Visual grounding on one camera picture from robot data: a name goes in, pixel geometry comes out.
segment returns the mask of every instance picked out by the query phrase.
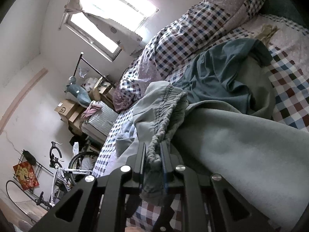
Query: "silver rivet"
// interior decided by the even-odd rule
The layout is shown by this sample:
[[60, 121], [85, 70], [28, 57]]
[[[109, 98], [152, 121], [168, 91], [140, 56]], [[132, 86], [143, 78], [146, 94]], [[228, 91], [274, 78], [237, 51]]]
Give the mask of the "silver rivet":
[[92, 182], [94, 180], [95, 180], [95, 177], [93, 175], [87, 175], [85, 177], [85, 181], [87, 181], [87, 182]]
[[176, 166], [176, 170], [177, 171], [184, 171], [186, 169], [186, 167], [184, 165], [178, 165]]
[[121, 170], [122, 172], [126, 173], [126, 172], [128, 172], [128, 171], [131, 170], [131, 167], [128, 166], [128, 165], [125, 165], [125, 166], [120, 167], [120, 170]]
[[222, 180], [222, 176], [221, 176], [220, 174], [218, 174], [218, 173], [215, 173], [215, 174], [212, 176], [212, 179], [213, 179], [214, 181], [220, 181], [220, 180]]

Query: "dark green cloth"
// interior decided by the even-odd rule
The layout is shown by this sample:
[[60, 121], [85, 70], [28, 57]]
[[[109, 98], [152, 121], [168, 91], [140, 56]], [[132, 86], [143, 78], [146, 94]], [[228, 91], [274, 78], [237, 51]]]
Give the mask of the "dark green cloth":
[[[259, 74], [257, 77], [253, 77], [256, 72], [250, 72], [251, 63], [252, 66], [256, 66], [256, 64], [250, 63], [248, 60], [258, 64]], [[242, 38], [228, 41], [197, 55], [186, 69], [183, 77], [173, 85], [188, 93], [190, 104], [204, 100], [219, 100], [234, 106], [244, 114], [254, 115], [252, 113], [259, 110], [255, 107], [256, 103], [263, 104], [257, 100], [268, 101], [266, 103], [268, 104], [266, 105], [267, 116], [258, 117], [270, 118], [274, 107], [274, 96], [272, 92], [267, 94], [268, 91], [272, 91], [271, 84], [268, 78], [262, 74], [259, 66], [266, 66], [271, 60], [272, 56], [268, 49], [257, 39]], [[245, 68], [246, 71], [241, 72], [242, 77], [237, 77], [242, 68]], [[254, 88], [258, 83], [245, 82], [250, 82], [252, 79], [257, 80], [257, 78], [260, 80], [261, 76], [264, 76], [263, 93]], [[259, 91], [257, 93], [258, 99], [252, 96], [252, 91]]]

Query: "bed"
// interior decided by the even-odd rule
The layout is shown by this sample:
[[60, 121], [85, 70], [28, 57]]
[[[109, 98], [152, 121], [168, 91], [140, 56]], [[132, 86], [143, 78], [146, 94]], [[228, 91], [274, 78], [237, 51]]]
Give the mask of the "bed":
[[[117, 159], [115, 135], [120, 132], [123, 123], [132, 119], [133, 106], [143, 96], [147, 85], [157, 79], [155, 72], [148, 72], [148, 82], [141, 82], [143, 80], [139, 79], [146, 74], [145, 70], [155, 67], [164, 80], [175, 83], [201, 50], [233, 39], [255, 36], [264, 24], [279, 29], [267, 46], [273, 60], [264, 68], [275, 92], [276, 106], [272, 119], [309, 132], [309, 30], [284, 17], [259, 14], [264, 1], [203, 0], [149, 42], [121, 78], [119, 101], [115, 99], [116, 103], [121, 102], [118, 105], [121, 112], [95, 164], [93, 173], [96, 177], [110, 173], [111, 165]], [[236, 9], [230, 5], [237, 3]], [[174, 231], [181, 231], [180, 196], [175, 197], [171, 207], [175, 214], [170, 224]], [[160, 211], [161, 207], [143, 201], [127, 220], [127, 226], [151, 231]], [[271, 220], [269, 223], [277, 231], [284, 230]]]

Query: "red poster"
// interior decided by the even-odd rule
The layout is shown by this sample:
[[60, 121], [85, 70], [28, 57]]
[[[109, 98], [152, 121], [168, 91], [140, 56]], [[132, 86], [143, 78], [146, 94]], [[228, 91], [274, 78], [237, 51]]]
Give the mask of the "red poster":
[[37, 177], [34, 174], [33, 167], [29, 162], [25, 161], [15, 165], [13, 166], [13, 169], [23, 190], [28, 190], [29, 188], [39, 185]]

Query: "pink cloth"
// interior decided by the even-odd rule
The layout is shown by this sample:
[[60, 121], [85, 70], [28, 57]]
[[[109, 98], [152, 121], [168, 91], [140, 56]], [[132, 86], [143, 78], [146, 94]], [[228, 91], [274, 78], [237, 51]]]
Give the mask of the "pink cloth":
[[96, 113], [98, 110], [101, 110], [102, 106], [96, 101], [92, 101], [88, 108], [81, 114], [81, 121], [88, 120], [90, 117]]

